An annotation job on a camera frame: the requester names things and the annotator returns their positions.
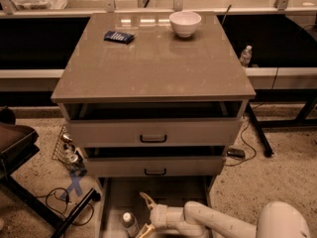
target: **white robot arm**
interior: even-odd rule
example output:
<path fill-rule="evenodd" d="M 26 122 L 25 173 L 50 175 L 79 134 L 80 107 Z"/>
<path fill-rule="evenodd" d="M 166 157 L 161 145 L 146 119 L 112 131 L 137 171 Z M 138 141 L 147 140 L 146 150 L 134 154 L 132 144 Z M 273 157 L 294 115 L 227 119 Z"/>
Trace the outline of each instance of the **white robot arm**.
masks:
<path fill-rule="evenodd" d="M 231 217 L 195 201 L 184 207 L 156 204 L 141 192 L 151 211 L 151 225 L 145 225 L 138 238 L 151 237 L 156 230 L 177 230 L 187 237 L 207 238 L 206 227 L 225 238 L 310 238 L 303 216 L 291 205 L 272 202 L 266 205 L 258 220 L 258 227 Z"/>

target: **blue tape mark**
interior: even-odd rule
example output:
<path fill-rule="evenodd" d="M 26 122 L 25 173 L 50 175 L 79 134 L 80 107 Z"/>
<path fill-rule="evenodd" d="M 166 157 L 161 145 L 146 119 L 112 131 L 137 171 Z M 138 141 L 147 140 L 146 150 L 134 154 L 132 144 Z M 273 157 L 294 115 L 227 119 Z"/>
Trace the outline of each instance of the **blue tape mark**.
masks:
<path fill-rule="evenodd" d="M 82 170 L 79 175 L 77 176 L 76 175 L 76 172 L 75 171 L 72 171 L 69 173 L 70 175 L 70 178 L 71 178 L 71 185 L 66 189 L 66 191 L 68 192 L 68 194 L 70 194 L 70 192 L 74 189 L 76 194 L 78 196 L 81 196 L 82 195 L 82 190 L 81 190 L 81 187 L 80 187 L 80 180 L 86 175 L 87 173 L 87 170 Z M 62 199 L 62 200 L 65 200 L 66 199 L 66 196 L 67 196 L 67 193 L 64 192 L 59 199 Z"/>

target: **drawer front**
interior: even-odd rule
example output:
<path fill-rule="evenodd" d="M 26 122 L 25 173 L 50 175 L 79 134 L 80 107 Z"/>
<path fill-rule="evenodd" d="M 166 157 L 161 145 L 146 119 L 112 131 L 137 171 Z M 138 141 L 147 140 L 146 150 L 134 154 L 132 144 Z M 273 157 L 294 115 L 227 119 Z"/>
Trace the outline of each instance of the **drawer front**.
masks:
<path fill-rule="evenodd" d="M 240 120 L 107 122 L 71 121 L 66 129 L 81 148 L 224 146 L 235 142 Z"/>
<path fill-rule="evenodd" d="M 100 178 L 216 176 L 221 173 L 225 158 L 164 159 L 132 158 L 126 160 L 84 160 L 88 174 Z"/>

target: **bottle cap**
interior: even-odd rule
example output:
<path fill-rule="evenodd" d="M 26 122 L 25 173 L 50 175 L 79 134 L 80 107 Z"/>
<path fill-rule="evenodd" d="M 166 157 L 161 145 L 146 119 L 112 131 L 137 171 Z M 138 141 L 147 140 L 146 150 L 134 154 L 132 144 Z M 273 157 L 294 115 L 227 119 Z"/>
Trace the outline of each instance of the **bottle cap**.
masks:
<path fill-rule="evenodd" d="M 130 222 L 131 219 L 132 219 L 132 216 L 129 212 L 126 212 L 125 214 L 123 214 L 123 221 Z"/>

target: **wire basket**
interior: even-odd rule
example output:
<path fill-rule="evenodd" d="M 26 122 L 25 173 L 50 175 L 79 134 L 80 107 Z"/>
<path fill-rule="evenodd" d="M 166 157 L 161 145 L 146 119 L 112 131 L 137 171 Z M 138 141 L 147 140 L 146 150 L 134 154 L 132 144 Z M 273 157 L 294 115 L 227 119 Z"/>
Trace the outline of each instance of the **wire basket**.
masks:
<path fill-rule="evenodd" d="M 85 170 L 85 165 L 82 162 L 82 157 L 78 154 L 78 151 L 75 151 L 78 155 L 78 160 L 76 162 L 70 162 L 65 153 L 65 142 L 61 139 L 61 136 L 67 133 L 66 128 L 64 126 L 61 126 L 60 133 L 58 135 L 57 142 L 55 144 L 52 160 L 59 161 L 62 163 L 70 172 L 73 171 L 82 171 Z"/>

